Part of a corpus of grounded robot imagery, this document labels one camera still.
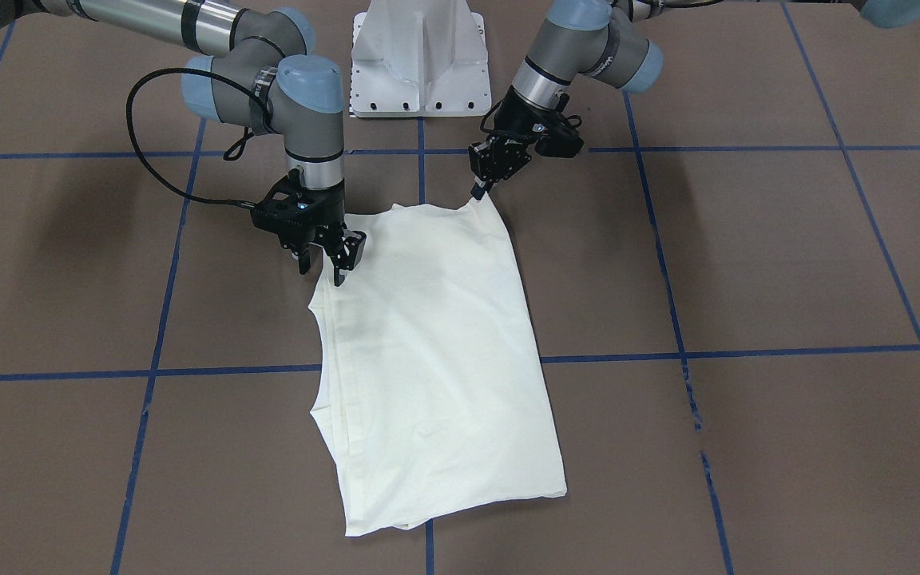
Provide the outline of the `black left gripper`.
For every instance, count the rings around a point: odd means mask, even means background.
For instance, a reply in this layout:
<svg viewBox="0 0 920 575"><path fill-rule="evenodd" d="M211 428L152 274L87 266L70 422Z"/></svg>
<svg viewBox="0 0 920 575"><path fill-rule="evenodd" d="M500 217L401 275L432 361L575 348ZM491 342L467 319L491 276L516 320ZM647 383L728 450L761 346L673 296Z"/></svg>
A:
<svg viewBox="0 0 920 575"><path fill-rule="evenodd" d="M511 178L532 160L529 147L542 157L554 157L557 110L540 108L525 100L515 88L482 117L479 128L486 135L482 143L468 147L474 174L471 196L483 197L498 182Z"/></svg>

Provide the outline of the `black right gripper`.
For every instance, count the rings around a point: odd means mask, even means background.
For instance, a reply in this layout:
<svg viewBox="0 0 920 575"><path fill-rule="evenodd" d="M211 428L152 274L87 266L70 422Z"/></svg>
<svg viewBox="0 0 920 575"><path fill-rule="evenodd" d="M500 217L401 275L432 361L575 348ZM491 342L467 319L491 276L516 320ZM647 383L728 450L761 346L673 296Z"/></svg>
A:
<svg viewBox="0 0 920 575"><path fill-rule="evenodd" d="M314 189L299 180L279 180L268 193L268 232L291 252L301 276L313 266L311 248L321 248L333 268L333 283L342 287L348 272L361 262L364 232L346 225L346 182Z"/></svg>

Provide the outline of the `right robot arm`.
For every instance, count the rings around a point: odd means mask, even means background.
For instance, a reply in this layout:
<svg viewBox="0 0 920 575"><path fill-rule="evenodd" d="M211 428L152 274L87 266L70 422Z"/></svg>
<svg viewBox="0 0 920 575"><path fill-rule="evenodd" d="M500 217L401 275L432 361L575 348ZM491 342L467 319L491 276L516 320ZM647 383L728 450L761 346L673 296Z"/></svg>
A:
<svg viewBox="0 0 920 575"><path fill-rule="evenodd" d="M187 109L244 128L226 160L236 160L253 136L280 136L286 175L260 201L223 205L248 210L253 226L291 252L300 273L311 268L311 250L324 252L335 285L353 272L367 236L346 223L342 72L315 54L316 34L302 12L259 12L225 1L0 1L0 30L31 14L79 16L191 50L182 68L156 70L131 88L128 134L135 133L138 91L157 77L178 75Z"/></svg>

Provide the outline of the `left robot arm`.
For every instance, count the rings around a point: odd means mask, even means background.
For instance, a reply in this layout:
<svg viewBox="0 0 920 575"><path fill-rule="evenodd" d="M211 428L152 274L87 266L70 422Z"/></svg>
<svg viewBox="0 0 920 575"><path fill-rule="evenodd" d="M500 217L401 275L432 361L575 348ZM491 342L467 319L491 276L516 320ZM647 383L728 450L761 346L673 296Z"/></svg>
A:
<svg viewBox="0 0 920 575"><path fill-rule="evenodd" d="M485 139L468 149L472 199L483 199L534 156L573 159L581 153L581 118L565 114L575 77L627 95L653 87L664 55L636 23L709 8L711 1L553 2L505 95L481 119Z"/></svg>

